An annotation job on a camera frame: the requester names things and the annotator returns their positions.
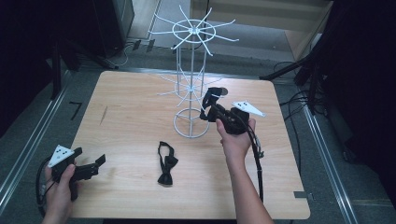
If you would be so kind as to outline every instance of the gray floor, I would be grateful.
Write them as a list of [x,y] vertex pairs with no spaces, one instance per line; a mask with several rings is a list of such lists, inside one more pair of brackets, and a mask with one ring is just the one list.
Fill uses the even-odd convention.
[[[162,7],[169,6],[168,4],[164,5],[164,2],[166,3],[165,0],[162,0]],[[272,33],[271,36],[274,38],[272,43],[278,41],[279,45],[287,46],[287,43],[282,40],[281,32],[278,30],[265,32]],[[165,37],[159,38],[158,36],[155,39],[156,47],[150,52],[146,52],[147,46],[145,45],[137,50],[132,50],[132,48],[125,50],[128,55],[128,62],[120,66],[120,70],[142,71],[141,68],[158,69],[156,71],[168,70],[170,72],[175,70],[175,54],[172,53],[172,50],[161,45],[161,43],[166,43],[169,39]],[[268,41],[270,43],[263,43],[266,46],[264,48],[276,51],[276,49],[271,48],[273,44],[270,38],[268,38]],[[252,46],[244,45],[240,46],[240,48],[237,51],[232,50],[233,53],[221,50],[214,51],[215,55],[207,59],[207,73],[209,75],[210,73],[221,74],[224,77],[258,78],[258,76],[270,74],[274,69],[278,70],[282,66],[287,65],[287,63],[278,64],[279,62],[292,60],[290,50],[286,49],[286,47],[282,47],[283,49],[278,48],[282,50],[273,54],[259,53],[265,55],[260,57],[252,56],[254,55],[254,50],[251,51]],[[202,57],[202,53],[198,53],[197,58],[199,59],[199,57]],[[109,60],[113,63],[124,63],[126,58],[121,52],[120,55]],[[64,93],[64,98],[58,110],[54,113],[47,130],[42,134],[40,141],[34,148],[35,153],[32,155],[31,160],[25,163],[26,170],[22,173],[18,186],[13,191],[9,201],[2,202],[2,204],[7,206],[1,213],[1,224],[39,223],[41,220],[35,205],[35,173],[38,165],[52,153],[58,144],[65,147],[72,145],[85,108],[90,101],[95,83],[103,71],[102,68],[84,57],[81,58],[81,61],[83,65],[79,72],[68,73],[70,81]],[[186,63],[188,62],[189,58],[186,51]],[[297,92],[297,87],[292,84],[293,76],[294,73],[290,72],[274,81],[279,102],[287,102]],[[37,95],[31,105],[25,109],[0,139],[2,155],[0,157],[0,163],[2,164],[0,181],[2,183],[6,181],[8,173],[23,152],[26,142],[28,142],[29,137],[35,130],[35,126],[50,104],[50,95],[51,85],[48,85],[46,89]],[[76,111],[76,106],[69,104],[70,101],[82,103],[82,108],[73,120],[71,118]],[[292,110],[299,105],[300,103],[292,104]],[[286,105],[282,106],[282,113],[284,117],[289,114]],[[396,212],[379,183],[376,173],[364,164],[350,164],[344,161],[342,146],[338,142],[330,122],[321,115],[316,115],[315,118],[318,121],[327,148],[359,223],[396,223]],[[296,134],[298,134],[301,146],[301,178],[305,191],[311,196],[308,200],[311,217],[307,220],[294,220],[294,223],[344,223],[345,220],[337,202],[336,194],[334,194],[332,183],[323,165],[322,157],[318,152],[317,143],[308,125],[304,111],[295,114],[293,121],[297,132],[292,129],[290,119],[285,124],[297,161],[299,160],[299,153]],[[71,219],[69,223],[102,223],[102,219]],[[276,220],[276,223],[290,222],[288,220]]]

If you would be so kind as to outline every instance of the bow tie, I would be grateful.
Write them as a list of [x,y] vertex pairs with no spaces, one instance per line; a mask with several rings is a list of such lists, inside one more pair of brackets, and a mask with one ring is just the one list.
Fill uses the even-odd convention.
[[[165,160],[163,161],[163,157],[161,156],[161,147],[166,146],[169,147],[169,156],[165,156]],[[171,169],[176,166],[178,159],[174,157],[175,150],[169,146],[165,142],[160,142],[160,145],[158,146],[158,154],[160,155],[160,164],[161,164],[161,169],[163,170],[163,174],[160,176],[158,179],[158,183],[163,184],[163,185],[172,185],[173,180],[171,176]]]

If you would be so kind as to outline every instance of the hand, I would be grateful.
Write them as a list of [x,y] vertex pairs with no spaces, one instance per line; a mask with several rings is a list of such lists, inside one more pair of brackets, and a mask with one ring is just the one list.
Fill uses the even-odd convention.
[[72,213],[72,201],[70,200],[71,193],[69,188],[70,178],[76,170],[74,164],[70,164],[64,170],[59,184],[52,180],[52,169],[46,166],[47,189],[47,212],[43,220],[44,223],[66,223]]
[[[222,138],[220,142],[223,145],[224,154],[227,161],[245,161],[245,157],[251,145],[248,133],[242,133],[239,135],[228,134],[226,133],[224,125],[220,119],[216,119],[216,124],[218,132]],[[256,127],[256,120],[250,119],[248,121],[248,125],[254,131]]]

